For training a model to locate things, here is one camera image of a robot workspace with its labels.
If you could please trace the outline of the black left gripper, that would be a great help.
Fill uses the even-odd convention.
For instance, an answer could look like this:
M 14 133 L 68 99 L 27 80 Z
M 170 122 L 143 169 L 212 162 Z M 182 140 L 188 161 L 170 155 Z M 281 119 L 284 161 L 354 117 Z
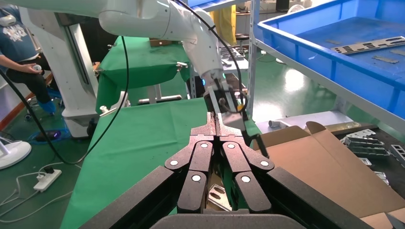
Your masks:
M 206 90 L 204 92 L 204 101 L 208 112 L 211 113 L 230 113 L 230 114 L 246 114 L 247 96 L 242 93 L 241 97 L 245 100 L 243 104 L 239 104 L 235 90 Z M 249 135 L 246 130 L 243 131 L 243 139 L 247 146 L 255 140 L 259 147 L 260 153 L 269 158 L 269 154 L 266 150 L 265 144 L 260 134 Z

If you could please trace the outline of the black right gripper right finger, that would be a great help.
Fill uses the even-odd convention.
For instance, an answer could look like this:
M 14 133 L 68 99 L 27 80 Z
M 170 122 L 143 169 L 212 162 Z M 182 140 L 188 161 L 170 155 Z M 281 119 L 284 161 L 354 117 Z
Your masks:
M 223 229 L 367 229 L 368 224 L 275 167 L 267 152 L 245 144 L 239 129 L 217 115 L 217 145 L 235 187 L 236 211 L 217 216 Z

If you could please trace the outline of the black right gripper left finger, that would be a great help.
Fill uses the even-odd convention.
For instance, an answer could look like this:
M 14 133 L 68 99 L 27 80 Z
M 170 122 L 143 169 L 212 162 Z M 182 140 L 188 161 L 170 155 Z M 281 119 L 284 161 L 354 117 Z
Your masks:
M 177 229 L 170 212 L 199 214 L 206 206 L 214 152 L 215 113 L 191 129 L 189 143 L 84 223 L 83 229 Z

